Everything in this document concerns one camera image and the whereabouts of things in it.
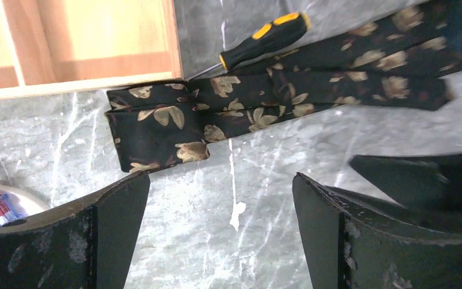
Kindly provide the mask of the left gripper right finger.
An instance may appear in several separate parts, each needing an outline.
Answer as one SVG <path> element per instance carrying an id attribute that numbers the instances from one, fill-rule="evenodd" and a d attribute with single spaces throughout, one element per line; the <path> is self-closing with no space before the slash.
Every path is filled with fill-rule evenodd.
<path id="1" fill-rule="evenodd" d="M 313 288 L 462 288 L 462 212 L 406 208 L 302 173 L 292 194 Z"/>

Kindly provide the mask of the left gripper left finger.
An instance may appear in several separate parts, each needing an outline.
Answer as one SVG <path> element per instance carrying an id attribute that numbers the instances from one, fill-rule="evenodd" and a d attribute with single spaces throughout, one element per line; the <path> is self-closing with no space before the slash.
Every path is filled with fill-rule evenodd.
<path id="1" fill-rule="evenodd" d="M 123 288 L 149 188 L 135 172 L 0 227 L 0 288 Z"/>

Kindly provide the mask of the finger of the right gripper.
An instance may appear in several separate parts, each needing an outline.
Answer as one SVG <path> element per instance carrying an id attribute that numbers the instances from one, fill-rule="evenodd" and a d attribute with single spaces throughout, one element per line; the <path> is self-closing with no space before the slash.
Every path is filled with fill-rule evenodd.
<path id="1" fill-rule="evenodd" d="M 403 206 L 462 211 L 462 153 L 415 157 L 355 155 L 348 164 Z"/>

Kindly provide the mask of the black gold patterned tie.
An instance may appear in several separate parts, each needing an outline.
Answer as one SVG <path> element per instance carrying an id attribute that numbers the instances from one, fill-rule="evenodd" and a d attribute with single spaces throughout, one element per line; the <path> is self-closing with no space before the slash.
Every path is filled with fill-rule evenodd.
<path id="1" fill-rule="evenodd" d="M 205 160 L 207 145 L 339 105 L 435 111 L 462 71 L 462 1 L 428 1 L 212 78 L 107 93 L 120 168 Z"/>

